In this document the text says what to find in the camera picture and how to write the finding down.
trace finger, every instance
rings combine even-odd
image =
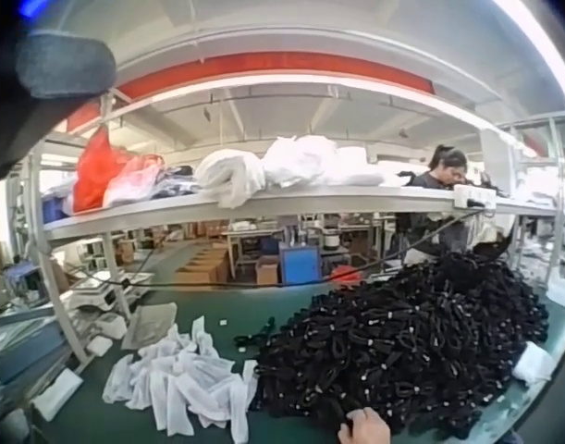
[[[366,421],[366,415],[364,414],[364,410],[354,410],[346,415],[348,419],[351,419],[354,422],[354,426],[358,424],[362,424]]]
[[[341,444],[351,444],[352,438],[350,437],[350,428],[347,425],[342,424],[339,427],[338,439]]]
[[[375,412],[373,409],[371,409],[370,407],[365,407],[364,408],[364,415],[366,416],[367,419],[374,419],[376,421],[383,421],[381,419],[381,417],[378,415],[377,412]]]

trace hand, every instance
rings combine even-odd
[[[370,407],[348,413],[348,419],[353,422],[350,428],[342,424],[338,432],[341,444],[390,444],[391,430],[377,412]]]

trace cable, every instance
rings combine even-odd
[[[111,279],[108,280],[103,280],[100,279],[96,276],[90,275],[88,273],[84,273],[85,276],[87,276],[88,278],[93,278],[95,280],[98,280],[100,282],[103,282],[104,284],[109,284],[109,285],[119,285],[122,287],[143,287],[143,288],[151,288],[151,289],[161,289],[161,288],[170,288],[170,287],[224,287],[224,288],[238,288],[238,289],[268,289],[268,288],[289,288],[289,287],[303,287],[303,286],[307,286],[307,285],[319,285],[319,284],[326,284],[328,282],[331,282],[335,279],[339,279],[339,278],[345,278],[348,277],[350,275],[353,275],[354,273],[358,273],[358,272],[362,272],[362,271],[367,271],[370,268],[375,268],[377,266],[383,265],[386,261],[391,260],[391,259],[395,259],[398,257],[401,257],[403,254],[405,254],[408,250],[417,247],[418,245],[424,243],[425,241],[428,241],[429,239],[432,239],[436,234],[440,233],[441,231],[443,231],[444,229],[450,227],[453,224],[456,224],[458,222],[461,222],[462,220],[468,218],[468,217],[472,217],[472,216],[477,216],[478,214],[482,213],[484,211],[484,209],[480,209],[480,210],[476,210],[473,211],[471,213],[467,213],[465,215],[462,216],[458,216],[458,217],[453,217],[452,219],[450,219],[448,222],[446,222],[445,224],[443,224],[441,227],[439,227],[438,229],[435,229],[434,231],[431,231],[430,233],[426,234],[425,236],[423,236],[421,239],[417,240],[416,242],[414,242],[413,244],[409,245],[406,248],[401,249],[398,252],[395,252],[393,254],[390,254],[388,256],[386,256],[385,258],[383,258],[380,261],[374,261],[370,264],[366,264],[363,266],[360,266],[358,268],[355,268],[353,270],[347,271],[345,273],[339,274],[337,276],[329,276],[329,277],[325,277],[321,280],[315,280],[315,281],[309,281],[309,282],[302,282],[302,283],[296,283],[296,284],[282,284],[282,283],[278,283],[278,284],[268,284],[268,285],[257,285],[257,284],[241,284],[241,283],[234,283],[234,282],[206,282],[206,283],[197,283],[197,284],[185,284],[185,283],[180,283],[180,282],[167,282],[167,283],[154,283],[154,284],[138,284],[138,283],[132,283],[129,282],[129,280],[125,280],[124,282],[115,282]],[[65,265],[70,266],[71,268],[77,268],[75,265],[69,264],[67,262],[65,262]]]

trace metal shelf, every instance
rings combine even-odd
[[[270,191],[235,209],[218,208],[202,194],[133,203],[84,213],[46,224],[50,242],[75,240],[122,229],[204,220],[285,216],[303,213],[447,213],[453,211],[453,192],[414,187],[329,187]],[[498,199],[499,213],[554,216],[556,210],[534,203]]]

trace green workbench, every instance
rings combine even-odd
[[[157,280],[165,282],[172,276],[169,272],[177,268],[179,260],[169,260],[162,265]],[[239,353],[232,338],[237,335],[258,331],[269,316],[276,318],[278,326],[298,309],[307,306],[311,297],[325,291],[325,287],[303,287],[292,289],[205,291],[184,293],[181,291],[157,291],[150,293],[145,304],[175,302],[178,305],[177,323],[180,332],[189,332],[191,322],[205,316],[206,331],[213,335],[215,347],[228,359],[242,363],[253,357],[252,351]],[[550,339],[546,349],[558,360],[565,351],[565,309],[547,303],[550,311]],[[219,326],[221,319],[226,326]],[[167,438],[165,432],[157,432],[151,409],[135,412],[122,403],[105,404],[102,392],[112,366],[125,353],[118,344],[104,358],[93,361],[83,372],[84,384],[60,410],[52,423],[39,423],[48,442],[71,444],[105,444],[126,440],[129,444],[150,442],[229,443],[232,442],[229,430],[217,427],[203,429],[190,415],[196,435],[190,437]],[[532,403],[540,391],[534,387],[530,391],[515,384],[507,393],[506,399],[490,406],[482,422],[473,430],[468,442],[491,444],[516,422],[519,416]],[[314,428],[309,419],[274,419],[265,413],[249,413],[250,442],[287,444],[329,444],[336,442],[335,435]],[[418,438],[399,436],[393,444],[427,444],[433,442],[431,435]]]

